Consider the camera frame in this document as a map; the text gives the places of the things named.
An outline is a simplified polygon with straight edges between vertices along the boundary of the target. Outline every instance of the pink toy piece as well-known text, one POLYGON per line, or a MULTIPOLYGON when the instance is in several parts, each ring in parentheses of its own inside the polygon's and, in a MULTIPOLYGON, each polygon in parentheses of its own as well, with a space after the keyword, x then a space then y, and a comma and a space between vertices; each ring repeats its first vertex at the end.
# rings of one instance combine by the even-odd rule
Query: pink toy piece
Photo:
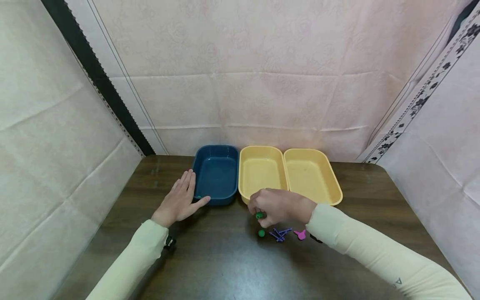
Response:
POLYGON ((300 232, 293 231, 293 233, 295 233, 299 237, 299 240, 304 240, 305 239, 305 229, 300 231, 300 232))

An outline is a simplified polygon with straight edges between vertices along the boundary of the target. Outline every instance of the left hand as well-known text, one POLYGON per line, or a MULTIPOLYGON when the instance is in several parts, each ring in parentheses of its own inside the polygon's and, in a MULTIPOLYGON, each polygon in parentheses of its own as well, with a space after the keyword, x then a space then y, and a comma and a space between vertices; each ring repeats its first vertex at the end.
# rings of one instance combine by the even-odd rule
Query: left hand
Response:
POLYGON ((169 228, 176 221, 190 217, 210 201, 210 196, 206 196, 198 202, 192 203, 195 177, 195 173, 190 169, 185 171, 180 179, 177 179, 160 207, 154 212, 152 221, 169 228))

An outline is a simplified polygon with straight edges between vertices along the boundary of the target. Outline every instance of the cream sleeve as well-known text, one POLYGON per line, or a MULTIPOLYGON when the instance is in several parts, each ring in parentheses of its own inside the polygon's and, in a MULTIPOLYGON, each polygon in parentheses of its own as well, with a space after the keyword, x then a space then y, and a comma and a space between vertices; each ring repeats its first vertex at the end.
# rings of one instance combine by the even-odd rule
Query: cream sleeve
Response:
POLYGON ((471 299, 447 270, 334 207, 317 205, 307 230, 409 298, 471 299))
POLYGON ((152 220, 145 221, 87 300, 127 299, 148 268, 160 257, 167 236, 167 228, 152 220))

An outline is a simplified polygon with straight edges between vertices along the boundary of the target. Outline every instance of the purple toy piece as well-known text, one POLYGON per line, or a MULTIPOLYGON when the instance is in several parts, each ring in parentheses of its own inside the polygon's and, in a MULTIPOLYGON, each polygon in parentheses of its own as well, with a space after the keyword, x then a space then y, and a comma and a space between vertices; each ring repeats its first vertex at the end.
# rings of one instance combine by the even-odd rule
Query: purple toy piece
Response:
POLYGON ((288 228, 288 229, 280 231, 280 234, 285 235, 285 234, 287 234, 287 232, 292 231, 292 230, 293 230, 292 228, 288 228))
POLYGON ((276 235, 275 235, 273 232, 271 232, 271 231, 270 231, 269 233, 270 233, 271 236, 273 236, 273 237, 276 239, 277 242, 279 242, 279 241, 282 242, 282 241, 285 240, 283 237, 278 237, 278 236, 276 236, 276 235))
POLYGON ((273 230, 278 234, 279 237, 283 237, 283 234, 281 234, 280 232, 278 232, 276 228, 274 228, 273 230))

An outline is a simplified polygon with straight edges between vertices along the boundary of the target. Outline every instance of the right hand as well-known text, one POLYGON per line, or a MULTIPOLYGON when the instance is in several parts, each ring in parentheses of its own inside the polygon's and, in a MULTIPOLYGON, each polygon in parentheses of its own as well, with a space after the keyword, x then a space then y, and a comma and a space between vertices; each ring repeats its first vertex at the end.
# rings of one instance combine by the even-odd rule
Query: right hand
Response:
POLYGON ((302 195, 276 189, 261 189, 248 202, 248 210, 252 215, 258 211, 267 213, 266 218, 258 219, 263 228, 288 220, 307 224, 316 206, 315 202, 302 195))

